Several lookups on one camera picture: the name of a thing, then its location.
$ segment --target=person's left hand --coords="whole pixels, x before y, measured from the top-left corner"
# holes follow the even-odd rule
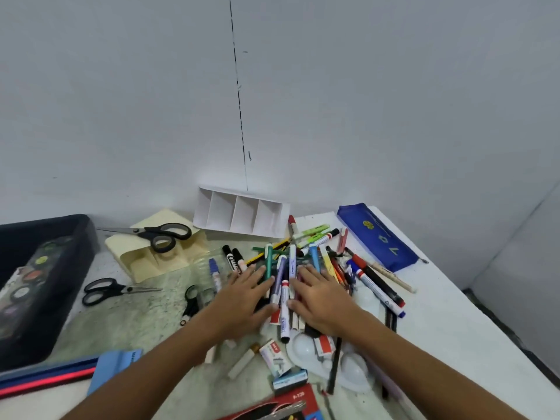
[[[227,285],[193,320],[207,323],[207,327],[214,329],[220,341],[237,339],[258,330],[278,310],[278,305],[268,304],[253,312],[259,299],[274,284],[274,277],[258,284],[265,271],[264,266],[255,270],[252,265],[241,275],[232,273]]]

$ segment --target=wall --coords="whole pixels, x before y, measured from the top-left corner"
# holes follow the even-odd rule
[[[560,176],[558,0],[231,6],[0,1],[0,223],[366,202],[465,287]]]
[[[0,53],[0,223],[245,190],[228,0],[1,0]]]
[[[560,176],[558,0],[232,7],[249,190],[375,204],[466,287]]]
[[[473,284],[475,295],[560,376],[560,187]]]

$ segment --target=hand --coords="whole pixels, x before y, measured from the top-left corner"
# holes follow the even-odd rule
[[[319,274],[315,268],[307,265],[299,267],[298,274],[303,282],[292,278],[290,283],[303,302],[291,299],[288,307],[319,332],[346,340],[349,325],[364,311],[339,282],[325,271]]]
[[[218,342],[237,339],[258,330],[278,310],[278,305],[268,304],[253,312],[259,299],[274,284],[274,277],[258,284],[265,271],[264,266],[255,271],[252,265],[241,275],[232,273],[227,285],[193,320],[204,321],[207,327],[213,329]]]

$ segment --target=forearm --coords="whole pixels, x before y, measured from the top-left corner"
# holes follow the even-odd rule
[[[63,420],[150,419],[177,383],[204,360],[216,334],[194,317],[70,411]]]
[[[352,327],[348,340],[370,356],[429,420],[525,419],[365,311]]]

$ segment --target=green pen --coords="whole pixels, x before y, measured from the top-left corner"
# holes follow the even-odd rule
[[[272,249],[272,243],[267,243],[264,247],[264,257],[267,260],[267,272],[264,276],[265,280],[268,280],[272,275],[272,257],[274,256],[274,250]],[[267,290],[267,294],[265,297],[270,297],[270,289]]]
[[[330,230],[327,231],[323,231],[321,233],[317,233],[314,234],[313,236],[311,236],[309,239],[307,240],[302,240],[301,242],[299,242],[297,244],[298,248],[303,249],[305,246],[307,246],[309,243],[313,243],[316,240],[319,240],[321,237],[323,237],[325,234],[327,234]]]
[[[326,230],[329,227],[330,227],[330,225],[323,224],[323,225],[320,225],[320,226],[315,227],[315,228],[310,228],[309,230],[305,230],[305,231],[302,231],[301,233],[294,234],[292,236],[292,239],[297,240],[297,239],[301,239],[302,237],[305,237],[305,236],[313,236],[313,235],[315,235],[315,234],[317,234],[317,233],[319,233],[323,230]]]

